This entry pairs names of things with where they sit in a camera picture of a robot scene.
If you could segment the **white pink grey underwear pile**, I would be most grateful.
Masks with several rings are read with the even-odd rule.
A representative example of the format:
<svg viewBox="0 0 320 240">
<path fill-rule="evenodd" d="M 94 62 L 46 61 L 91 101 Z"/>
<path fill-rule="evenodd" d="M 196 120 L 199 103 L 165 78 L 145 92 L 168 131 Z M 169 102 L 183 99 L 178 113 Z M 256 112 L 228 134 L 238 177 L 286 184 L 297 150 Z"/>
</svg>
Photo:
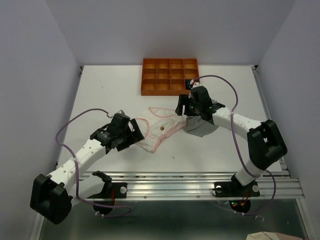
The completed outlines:
<svg viewBox="0 0 320 240">
<path fill-rule="evenodd" d="M 135 120 L 144 137 L 137 145 L 150 153 L 154 153 L 163 140 L 187 125 L 175 110 L 163 107 L 148 107 Z"/>
</svg>

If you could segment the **navy blue underwear white trim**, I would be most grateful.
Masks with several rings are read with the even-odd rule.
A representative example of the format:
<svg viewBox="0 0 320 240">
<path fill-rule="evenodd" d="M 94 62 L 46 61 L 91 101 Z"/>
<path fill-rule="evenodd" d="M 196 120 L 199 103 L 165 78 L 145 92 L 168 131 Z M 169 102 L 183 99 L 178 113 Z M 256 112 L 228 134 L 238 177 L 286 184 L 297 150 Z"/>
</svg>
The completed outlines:
<svg viewBox="0 0 320 240">
<path fill-rule="evenodd" d="M 185 80 L 185 89 L 186 90 L 191 90 L 192 89 L 192 85 L 191 85 L 191 80 L 190 79 L 186 79 Z"/>
</svg>

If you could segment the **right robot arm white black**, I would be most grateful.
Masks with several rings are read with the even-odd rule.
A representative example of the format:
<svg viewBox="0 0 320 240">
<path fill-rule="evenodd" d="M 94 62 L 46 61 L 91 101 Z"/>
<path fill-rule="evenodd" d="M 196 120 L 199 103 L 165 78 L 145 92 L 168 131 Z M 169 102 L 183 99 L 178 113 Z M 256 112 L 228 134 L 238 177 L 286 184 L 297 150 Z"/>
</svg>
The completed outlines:
<svg viewBox="0 0 320 240">
<path fill-rule="evenodd" d="M 288 149 L 277 124 L 268 119 L 259 121 L 235 113 L 209 96 L 204 86 L 196 86 L 189 94 L 181 94 L 175 113 L 186 116 L 184 131 L 204 137 L 218 128 L 231 131 L 232 137 L 247 141 L 249 159 L 242 161 L 242 168 L 230 182 L 231 192 L 242 195 L 248 184 L 259 178 L 269 166 L 287 154 Z"/>
</svg>

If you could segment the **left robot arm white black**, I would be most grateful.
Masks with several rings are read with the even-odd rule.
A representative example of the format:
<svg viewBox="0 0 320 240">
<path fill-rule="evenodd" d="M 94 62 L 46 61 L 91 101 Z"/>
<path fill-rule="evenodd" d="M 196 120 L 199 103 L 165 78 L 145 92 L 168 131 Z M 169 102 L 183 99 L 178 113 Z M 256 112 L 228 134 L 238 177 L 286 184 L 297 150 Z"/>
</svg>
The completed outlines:
<svg viewBox="0 0 320 240">
<path fill-rule="evenodd" d="M 116 197 L 126 184 L 112 183 L 112 178 L 95 171 L 80 177 L 111 150 L 122 151 L 142 141 L 144 136 L 134 118 L 116 113 L 111 122 L 93 132 L 77 153 L 48 175 L 39 174 L 33 181 L 30 207 L 53 224 L 60 224 L 78 203 L 88 203 L 97 214 L 109 216 L 116 208 Z"/>
</svg>

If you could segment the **orange compartment tray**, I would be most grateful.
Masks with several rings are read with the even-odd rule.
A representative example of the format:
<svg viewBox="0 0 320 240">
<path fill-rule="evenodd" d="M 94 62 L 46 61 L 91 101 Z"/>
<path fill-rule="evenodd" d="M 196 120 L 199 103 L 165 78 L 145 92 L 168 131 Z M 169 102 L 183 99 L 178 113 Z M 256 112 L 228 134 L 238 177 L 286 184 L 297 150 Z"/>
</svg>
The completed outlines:
<svg viewBox="0 0 320 240">
<path fill-rule="evenodd" d="M 199 77 L 197 58 L 144 58 L 140 93 L 142 96 L 186 95 L 185 80 Z"/>
</svg>

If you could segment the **white pink bag corner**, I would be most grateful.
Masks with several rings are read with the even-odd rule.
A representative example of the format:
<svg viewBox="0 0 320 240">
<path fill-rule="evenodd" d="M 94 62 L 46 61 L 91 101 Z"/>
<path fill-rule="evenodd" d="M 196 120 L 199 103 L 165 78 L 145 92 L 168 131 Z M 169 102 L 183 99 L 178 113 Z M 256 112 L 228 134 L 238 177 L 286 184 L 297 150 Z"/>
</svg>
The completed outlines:
<svg viewBox="0 0 320 240">
<path fill-rule="evenodd" d="M 247 235 L 246 240 L 301 240 L 301 238 L 278 232 L 256 232 Z"/>
</svg>

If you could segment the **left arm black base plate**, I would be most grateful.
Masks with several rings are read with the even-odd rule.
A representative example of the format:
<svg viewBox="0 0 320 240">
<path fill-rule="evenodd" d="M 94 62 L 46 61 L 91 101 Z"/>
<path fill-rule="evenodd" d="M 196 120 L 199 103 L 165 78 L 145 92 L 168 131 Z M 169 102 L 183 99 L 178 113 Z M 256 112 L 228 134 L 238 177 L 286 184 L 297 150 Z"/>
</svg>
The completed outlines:
<svg viewBox="0 0 320 240">
<path fill-rule="evenodd" d="M 90 199 L 125 199 L 127 197 L 128 184 L 126 182 L 105 183 L 102 190 L 91 195 Z"/>
</svg>

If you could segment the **aluminium rail frame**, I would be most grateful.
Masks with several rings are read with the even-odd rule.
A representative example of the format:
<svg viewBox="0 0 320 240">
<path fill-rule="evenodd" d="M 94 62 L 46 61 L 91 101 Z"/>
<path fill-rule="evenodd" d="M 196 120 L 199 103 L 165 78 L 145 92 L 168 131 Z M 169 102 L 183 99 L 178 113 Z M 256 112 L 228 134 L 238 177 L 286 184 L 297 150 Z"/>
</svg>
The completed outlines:
<svg viewBox="0 0 320 240">
<path fill-rule="evenodd" d="M 135 117 L 148 107 L 175 109 L 177 96 L 142 96 L 139 65 L 87 65 L 83 68 L 65 143 L 79 149 L 89 135 L 106 124 L 98 108 L 122 109 Z M 256 232 L 308 236 L 302 217 L 300 182 L 286 164 L 271 167 L 276 176 L 259 179 L 261 195 L 252 199 L 253 216 L 230 211 L 225 199 L 212 195 L 215 182 L 227 181 L 240 167 L 231 133 L 218 129 L 204 138 L 183 131 L 165 139 L 155 153 L 134 145 L 112 151 L 84 175 L 104 171 L 114 182 L 126 182 L 127 197 L 118 205 L 132 208 L 122 217 L 102 218 L 85 203 L 77 204 L 60 224 L 45 221 L 43 240 L 237 240 Z"/>
</svg>

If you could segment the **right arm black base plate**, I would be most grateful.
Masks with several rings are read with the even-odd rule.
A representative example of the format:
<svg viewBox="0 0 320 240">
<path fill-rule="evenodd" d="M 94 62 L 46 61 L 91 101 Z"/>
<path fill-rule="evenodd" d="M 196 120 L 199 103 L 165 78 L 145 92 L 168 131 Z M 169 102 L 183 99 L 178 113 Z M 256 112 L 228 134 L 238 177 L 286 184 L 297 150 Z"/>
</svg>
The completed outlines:
<svg viewBox="0 0 320 240">
<path fill-rule="evenodd" d="M 217 198 L 259 197 L 260 191 L 256 181 L 242 186 L 235 181 L 220 181 L 214 183 L 213 192 Z"/>
</svg>

